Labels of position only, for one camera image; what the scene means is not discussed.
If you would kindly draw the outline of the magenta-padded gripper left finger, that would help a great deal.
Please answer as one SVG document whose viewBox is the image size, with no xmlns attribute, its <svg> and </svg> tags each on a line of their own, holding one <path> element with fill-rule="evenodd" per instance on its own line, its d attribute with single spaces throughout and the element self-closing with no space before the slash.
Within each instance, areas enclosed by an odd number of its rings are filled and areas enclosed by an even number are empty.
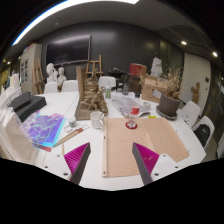
<svg viewBox="0 0 224 224">
<path fill-rule="evenodd" d="M 90 143 L 87 142 L 65 155 L 59 154 L 52 157 L 43 165 L 43 169 L 78 185 L 90 153 Z"/>
</svg>

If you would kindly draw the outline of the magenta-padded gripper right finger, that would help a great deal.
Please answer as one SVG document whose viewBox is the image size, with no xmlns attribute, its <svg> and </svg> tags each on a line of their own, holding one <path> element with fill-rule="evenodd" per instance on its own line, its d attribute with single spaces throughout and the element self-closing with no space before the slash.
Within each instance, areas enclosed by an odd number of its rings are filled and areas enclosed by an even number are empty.
<svg viewBox="0 0 224 224">
<path fill-rule="evenodd" d="M 138 143 L 133 144 L 132 153 L 135 157 L 144 185 L 152 183 L 181 169 L 169 155 L 159 155 Z"/>
</svg>

